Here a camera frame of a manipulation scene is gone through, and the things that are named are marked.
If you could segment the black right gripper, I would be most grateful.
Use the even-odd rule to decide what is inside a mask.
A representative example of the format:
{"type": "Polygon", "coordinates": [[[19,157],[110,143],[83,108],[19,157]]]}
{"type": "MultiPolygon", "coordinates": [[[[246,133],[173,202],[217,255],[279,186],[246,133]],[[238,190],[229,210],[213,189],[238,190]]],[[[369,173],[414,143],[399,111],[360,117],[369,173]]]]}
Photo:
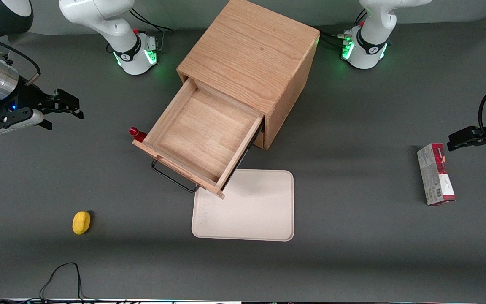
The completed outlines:
{"type": "MultiPolygon", "coordinates": [[[[35,84],[25,85],[24,80],[19,80],[14,91],[3,99],[3,108],[14,111],[24,107],[37,109],[43,114],[57,109],[60,112],[68,112],[78,119],[84,118],[84,114],[80,110],[79,98],[60,88],[56,89],[52,96],[42,92],[35,84]]],[[[47,130],[53,129],[52,123],[46,119],[38,123],[37,126],[47,130]]]]}

